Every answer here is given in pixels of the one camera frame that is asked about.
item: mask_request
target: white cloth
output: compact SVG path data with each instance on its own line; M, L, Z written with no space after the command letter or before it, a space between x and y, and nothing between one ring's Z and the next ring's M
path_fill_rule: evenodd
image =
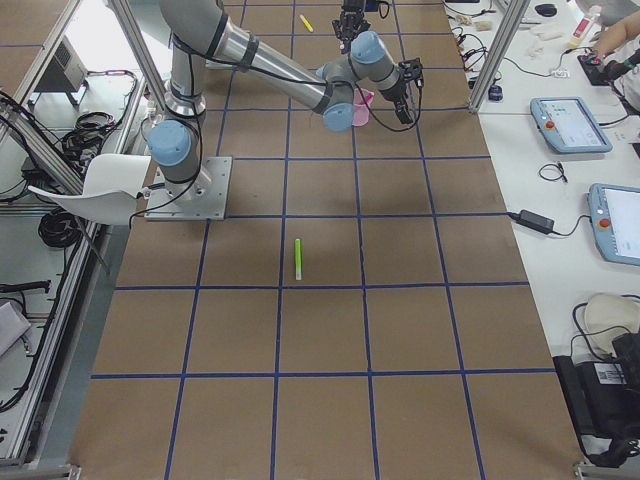
M640 48L640 37L625 43L615 53L605 59L605 63L611 60L624 62ZM624 95L629 104L636 110L640 110L640 67L635 67L630 72L615 81L616 88Z

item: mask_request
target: power adapter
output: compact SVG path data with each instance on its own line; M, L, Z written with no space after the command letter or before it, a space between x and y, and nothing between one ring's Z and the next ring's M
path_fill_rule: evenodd
M530 228L536 232L549 235L553 233L554 221L550 218L543 217L529 210L520 210L520 213L508 212L509 218L514 220L518 225Z

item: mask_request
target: floor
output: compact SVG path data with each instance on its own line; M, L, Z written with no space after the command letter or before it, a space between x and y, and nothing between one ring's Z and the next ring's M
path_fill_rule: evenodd
M338 55L337 2L225 5L305 67ZM204 150L234 157L227 218L135 222L70 453L82 478L573 478L444 9L396 0L369 19L426 67L409 132L330 133L251 77L209 72ZM389 106L376 96L398 127Z

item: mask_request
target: black mouse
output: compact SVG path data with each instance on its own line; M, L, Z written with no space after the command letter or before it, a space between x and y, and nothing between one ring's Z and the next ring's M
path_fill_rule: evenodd
M553 17L558 13L558 9L553 3L541 3L533 8L538 12L538 15L542 15L543 17Z

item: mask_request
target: white label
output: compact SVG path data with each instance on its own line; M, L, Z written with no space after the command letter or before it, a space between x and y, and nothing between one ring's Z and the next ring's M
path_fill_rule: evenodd
M626 385L622 367L610 363L596 363L596 373L602 385Z

